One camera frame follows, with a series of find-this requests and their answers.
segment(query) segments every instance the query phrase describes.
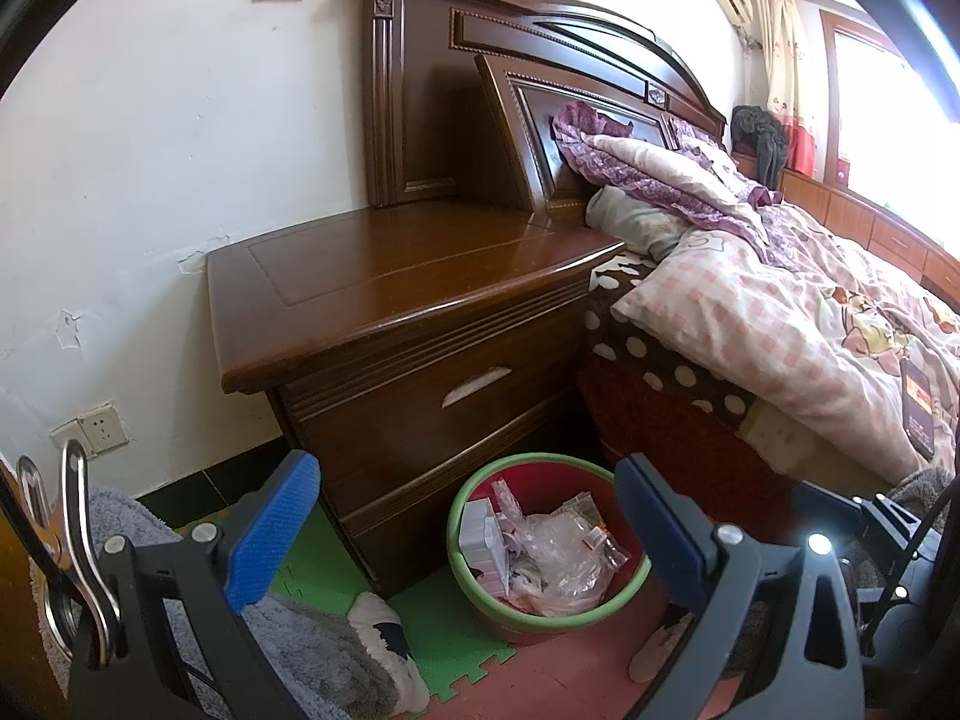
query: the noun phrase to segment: white slipper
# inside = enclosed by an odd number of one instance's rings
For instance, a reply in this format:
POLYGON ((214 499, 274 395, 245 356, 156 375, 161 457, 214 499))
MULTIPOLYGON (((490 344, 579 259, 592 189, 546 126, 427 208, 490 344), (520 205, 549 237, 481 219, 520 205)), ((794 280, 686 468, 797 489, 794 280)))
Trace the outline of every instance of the white slipper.
POLYGON ((430 690, 416 669, 410 645, 403 635, 400 615, 378 595, 362 592, 353 602, 347 620, 357 631, 371 657, 386 669, 400 697, 394 714, 423 712, 430 703, 430 690))
POLYGON ((659 674, 670 654, 677 649, 680 637, 686 632, 692 619, 693 615, 687 614, 670 628, 657 628, 650 635, 647 643, 630 660, 628 673, 631 682, 641 685, 651 682, 659 674))

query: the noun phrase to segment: nightstand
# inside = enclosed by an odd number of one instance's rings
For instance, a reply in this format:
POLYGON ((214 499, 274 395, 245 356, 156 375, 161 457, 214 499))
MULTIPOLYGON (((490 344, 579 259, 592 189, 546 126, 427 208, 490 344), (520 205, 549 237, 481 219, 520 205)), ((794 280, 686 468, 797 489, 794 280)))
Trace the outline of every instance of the nightstand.
POLYGON ((322 218, 209 255, 225 392, 266 391, 373 584, 439 567, 483 464, 563 421, 590 270, 621 242, 437 200, 322 218))

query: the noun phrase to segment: plastic bag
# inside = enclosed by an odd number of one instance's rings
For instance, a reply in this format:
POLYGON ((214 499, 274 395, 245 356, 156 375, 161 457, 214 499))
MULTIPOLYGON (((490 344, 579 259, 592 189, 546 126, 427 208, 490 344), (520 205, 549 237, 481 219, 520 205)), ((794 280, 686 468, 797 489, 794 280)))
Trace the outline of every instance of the plastic bag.
POLYGON ((510 565, 508 600, 544 617, 565 617, 596 608, 627 555, 603 524, 589 493, 553 514, 523 515, 502 479, 493 483, 504 536, 520 553, 510 565))

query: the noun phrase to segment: blue gripper pad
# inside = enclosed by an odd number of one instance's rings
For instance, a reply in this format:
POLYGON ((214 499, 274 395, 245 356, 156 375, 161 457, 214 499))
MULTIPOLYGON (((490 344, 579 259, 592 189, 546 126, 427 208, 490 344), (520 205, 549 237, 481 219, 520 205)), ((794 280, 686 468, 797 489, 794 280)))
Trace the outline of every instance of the blue gripper pad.
POLYGON ((702 613, 710 596, 709 577, 717 566, 712 522, 692 500, 674 493, 641 454, 616 464, 613 490, 670 600, 702 613))
POLYGON ((235 614, 263 598, 320 494, 320 464, 291 451, 266 484, 245 495, 223 523, 216 562, 235 614))

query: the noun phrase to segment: peeling paint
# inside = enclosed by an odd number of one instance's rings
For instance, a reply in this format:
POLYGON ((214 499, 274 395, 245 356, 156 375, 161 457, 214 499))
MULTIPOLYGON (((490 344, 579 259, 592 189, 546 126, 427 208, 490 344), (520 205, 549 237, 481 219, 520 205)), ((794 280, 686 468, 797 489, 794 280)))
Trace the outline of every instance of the peeling paint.
POLYGON ((80 317, 74 317, 68 311, 61 310, 61 314, 56 318, 56 339, 61 345, 61 349, 79 349, 80 348, 80 328, 77 323, 80 317))
POLYGON ((176 261, 182 274, 202 274, 206 270, 206 252, 195 251, 189 257, 176 261))
POLYGON ((229 235, 219 235, 216 238, 210 238, 203 243, 201 250, 196 250, 186 257, 181 257, 181 259, 176 261, 176 264, 179 265, 182 274, 203 274, 206 271, 206 255, 210 254, 215 248, 225 247, 229 242, 229 235))

